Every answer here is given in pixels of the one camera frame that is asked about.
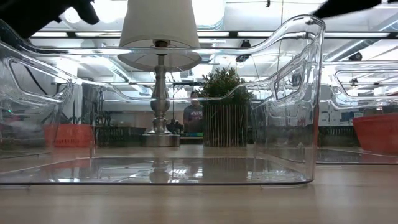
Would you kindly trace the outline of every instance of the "red bin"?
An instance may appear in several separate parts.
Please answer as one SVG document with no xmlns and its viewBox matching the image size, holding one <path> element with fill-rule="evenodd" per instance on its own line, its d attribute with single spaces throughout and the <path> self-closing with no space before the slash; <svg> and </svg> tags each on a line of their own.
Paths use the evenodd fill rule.
<svg viewBox="0 0 398 224">
<path fill-rule="evenodd" d="M 46 146 L 54 140 L 54 147 L 90 147 L 94 144 L 93 128 L 88 124 L 60 124 L 44 127 Z"/>
<path fill-rule="evenodd" d="M 354 118 L 354 129 L 363 150 L 398 154 L 398 114 Z"/>
</svg>

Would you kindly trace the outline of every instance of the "clear plastic bin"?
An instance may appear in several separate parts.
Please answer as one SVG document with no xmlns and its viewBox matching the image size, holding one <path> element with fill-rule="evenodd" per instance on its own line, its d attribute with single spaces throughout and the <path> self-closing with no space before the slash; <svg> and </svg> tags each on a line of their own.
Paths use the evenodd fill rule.
<svg viewBox="0 0 398 224">
<path fill-rule="evenodd" d="M 397 163 L 397 75 L 396 61 L 324 63 L 319 121 L 321 149 L 385 155 L 389 156 L 386 163 Z M 361 157 L 366 158 L 353 162 L 371 162 L 369 155 Z"/>
<path fill-rule="evenodd" d="M 297 16 L 266 41 L 245 49 L 55 49 L 30 45 L 2 23 L 2 125 L 11 126 L 7 136 L 1 132 L 2 147 L 45 154 L 3 160 L 0 184 L 309 183 L 316 162 L 324 31 L 321 20 Z M 117 72 L 121 81 L 99 82 L 93 77 L 101 74 L 88 68 L 96 63 L 140 72 L 118 56 L 150 54 L 198 55 L 202 61 L 197 67 L 211 65 L 209 72 L 247 56 L 238 73 L 257 79 L 219 98 L 172 97 L 185 84 L 170 82 L 170 98 L 151 98 L 153 83 L 134 82 Z M 272 69 L 264 66 L 270 62 Z M 77 76 L 69 72 L 74 67 Z M 32 77 L 46 88 L 36 88 Z M 241 91 L 252 93 L 247 103 L 226 106 Z M 180 147 L 141 145 L 152 127 L 151 102 L 169 103 L 165 117 L 181 121 L 193 101 L 203 105 L 203 134 L 183 134 L 177 128 Z M 17 128 L 13 119 L 19 119 Z M 33 137 L 41 140 L 19 144 Z"/>
</svg>

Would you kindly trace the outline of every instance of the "lamp shade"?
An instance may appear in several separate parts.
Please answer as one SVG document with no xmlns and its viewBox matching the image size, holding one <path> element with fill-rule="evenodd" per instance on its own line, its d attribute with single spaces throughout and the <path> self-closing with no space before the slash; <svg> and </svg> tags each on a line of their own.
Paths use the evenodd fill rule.
<svg viewBox="0 0 398 224">
<path fill-rule="evenodd" d="M 199 47 L 192 0 L 129 0 L 124 18 L 120 47 Z M 143 71 L 154 71 L 156 54 L 122 54 L 120 61 Z M 201 62 L 196 53 L 165 54 L 168 72 L 188 70 Z"/>
</svg>

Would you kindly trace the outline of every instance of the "striped planter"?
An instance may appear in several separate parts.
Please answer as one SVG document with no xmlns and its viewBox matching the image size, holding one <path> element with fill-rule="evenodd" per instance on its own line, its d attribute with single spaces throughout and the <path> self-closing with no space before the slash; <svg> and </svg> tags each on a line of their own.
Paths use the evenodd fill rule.
<svg viewBox="0 0 398 224">
<path fill-rule="evenodd" d="M 209 147 L 244 147 L 248 141 L 248 109 L 243 105 L 205 105 L 203 143 Z"/>
</svg>

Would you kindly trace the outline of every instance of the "ceiling light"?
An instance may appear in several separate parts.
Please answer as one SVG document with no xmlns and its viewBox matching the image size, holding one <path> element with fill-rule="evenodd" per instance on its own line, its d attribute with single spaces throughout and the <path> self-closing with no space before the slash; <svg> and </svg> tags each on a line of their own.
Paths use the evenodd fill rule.
<svg viewBox="0 0 398 224">
<path fill-rule="evenodd" d="M 37 32 L 32 37 L 68 37 L 66 32 Z"/>
<path fill-rule="evenodd" d="M 390 35 L 389 32 L 329 32 L 327 38 L 383 38 Z"/>
<path fill-rule="evenodd" d="M 199 37 L 227 37 L 229 32 L 198 32 Z"/>
<path fill-rule="evenodd" d="M 67 22 L 72 23 L 72 24 L 80 22 L 80 20 L 81 20 L 77 11 L 72 7 L 67 9 L 63 16 L 65 17 Z"/>
<path fill-rule="evenodd" d="M 225 44 L 225 40 L 217 40 L 217 39 L 200 39 L 199 44 Z"/>
<path fill-rule="evenodd" d="M 197 27 L 216 27 L 224 18 L 225 0 L 192 0 Z"/>
<path fill-rule="evenodd" d="M 272 32 L 238 32 L 238 37 L 270 37 Z"/>
<path fill-rule="evenodd" d="M 120 37 L 120 32 L 77 32 L 77 37 Z"/>
</svg>

